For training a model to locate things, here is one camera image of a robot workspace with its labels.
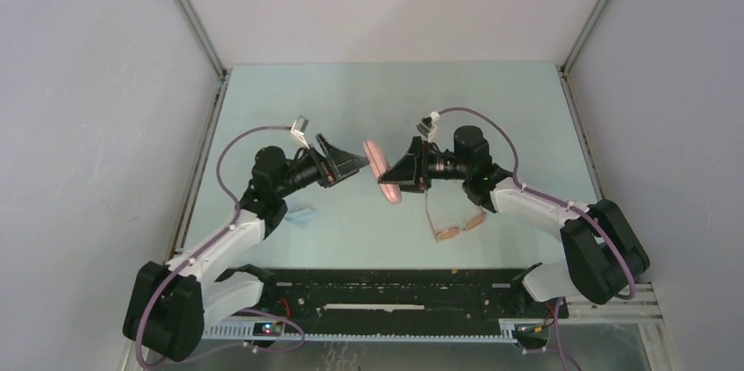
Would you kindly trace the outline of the pink glasses case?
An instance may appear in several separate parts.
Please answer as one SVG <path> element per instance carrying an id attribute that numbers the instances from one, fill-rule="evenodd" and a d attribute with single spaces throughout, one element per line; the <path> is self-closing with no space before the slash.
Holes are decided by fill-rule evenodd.
<path id="1" fill-rule="evenodd" d="M 368 165 L 383 196 L 390 204 L 400 204 L 402 202 L 402 192 L 399 186 L 378 182 L 382 175 L 390 169 L 390 163 L 382 148 L 370 139 L 364 141 L 363 148 L 368 159 Z"/>

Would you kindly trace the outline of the light blue cleaning cloth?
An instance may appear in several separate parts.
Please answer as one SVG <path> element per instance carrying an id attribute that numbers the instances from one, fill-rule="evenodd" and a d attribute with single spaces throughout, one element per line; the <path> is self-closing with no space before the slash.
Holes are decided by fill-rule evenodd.
<path id="1" fill-rule="evenodd" d="M 317 212 L 309 206 L 302 204 L 289 204 L 284 220 L 300 228 L 306 229 L 315 218 Z"/>

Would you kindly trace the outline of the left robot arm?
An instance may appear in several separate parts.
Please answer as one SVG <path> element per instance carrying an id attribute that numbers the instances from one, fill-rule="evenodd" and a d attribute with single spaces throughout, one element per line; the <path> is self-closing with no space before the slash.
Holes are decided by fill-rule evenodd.
<path id="1" fill-rule="evenodd" d="M 260 244 L 282 222 L 286 197 L 317 183 L 330 188 L 368 165 L 363 155 L 332 145 L 323 135 L 316 145 L 299 148 L 289 159 L 278 146 L 266 146 L 254 166 L 232 216 L 192 250 L 167 263 L 149 261 L 137 273 L 123 323 L 124 336 L 165 360 L 186 360 L 204 331 L 232 314 L 250 309 L 267 315 L 277 304 L 276 290 L 260 268 L 230 272 L 248 248 Z"/>

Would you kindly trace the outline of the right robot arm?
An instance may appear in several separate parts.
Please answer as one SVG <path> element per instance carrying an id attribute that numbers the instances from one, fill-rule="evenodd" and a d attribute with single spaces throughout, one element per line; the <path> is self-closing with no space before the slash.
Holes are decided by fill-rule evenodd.
<path id="1" fill-rule="evenodd" d="M 492 160 L 489 142 L 476 126 L 455 130 L 453 150 L 440 150 L 435 143 L 414 137 L 395 164 L 373 141 L 365 141 L 363 148 L 382 193 L 392 204 L 400 203 L 404 192 L 426 193 L 434 180 L 455 180 L 480 209 L 467 228 L 480 225 L 488 212 L 501 213 L 562 244 L 562 261 L 537 263 L 512 284 L 510 303 L 520 316 L 531 317 L 547 301 L 566 296 L 581 295 L 596 304 L 614 297 L 630 299 L 635 278 L 650 267 L 646 250 L 616 203 L 562 201 L 516 184 L 512 172 Z"/>

